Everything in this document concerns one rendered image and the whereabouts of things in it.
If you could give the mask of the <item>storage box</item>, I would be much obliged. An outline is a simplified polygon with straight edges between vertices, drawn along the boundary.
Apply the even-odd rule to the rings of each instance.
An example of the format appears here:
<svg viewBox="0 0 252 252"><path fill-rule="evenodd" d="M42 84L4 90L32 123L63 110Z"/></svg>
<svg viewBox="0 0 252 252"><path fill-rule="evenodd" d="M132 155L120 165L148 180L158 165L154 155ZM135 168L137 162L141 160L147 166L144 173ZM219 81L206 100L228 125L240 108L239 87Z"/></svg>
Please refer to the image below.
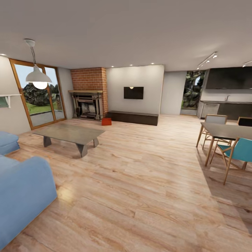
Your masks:
<svg viewBox="0 0 252 252"><path fill-rule="evenodd" d="M112 125L111 118L103 118L102 119L102 126L111 126L111 125Z"/></svg>

